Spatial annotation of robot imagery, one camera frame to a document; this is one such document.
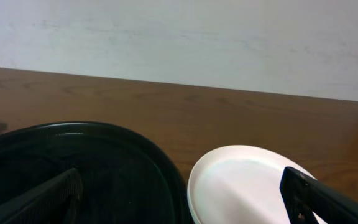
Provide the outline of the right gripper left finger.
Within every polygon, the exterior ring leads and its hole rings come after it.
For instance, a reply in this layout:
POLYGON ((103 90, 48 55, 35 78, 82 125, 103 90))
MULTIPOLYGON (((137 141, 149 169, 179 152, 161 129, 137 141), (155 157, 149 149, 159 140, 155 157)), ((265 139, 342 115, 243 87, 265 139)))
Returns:
POLYGON ((74 223, 82 195, 81 175, 68 169, 0 204, 0 223, 74 223))

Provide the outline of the white pink plate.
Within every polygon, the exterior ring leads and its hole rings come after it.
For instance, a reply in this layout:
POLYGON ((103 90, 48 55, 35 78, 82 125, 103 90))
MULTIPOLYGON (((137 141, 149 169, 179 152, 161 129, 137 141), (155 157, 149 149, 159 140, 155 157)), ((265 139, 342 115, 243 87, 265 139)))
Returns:
POLYGON ((195 223, 289 223, 280 193, 284 169, 307 171, 290 159, 254 146, 224 146, 193 166, 187 199, 195 223))

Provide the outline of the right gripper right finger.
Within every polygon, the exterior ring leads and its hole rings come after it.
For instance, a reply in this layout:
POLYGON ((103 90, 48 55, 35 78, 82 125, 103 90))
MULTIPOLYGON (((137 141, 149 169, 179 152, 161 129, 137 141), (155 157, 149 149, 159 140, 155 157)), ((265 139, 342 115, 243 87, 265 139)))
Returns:
POLYGON ((293 167, 284 168, 280 193, 291 224, 358 224, 358 203, 293 167))

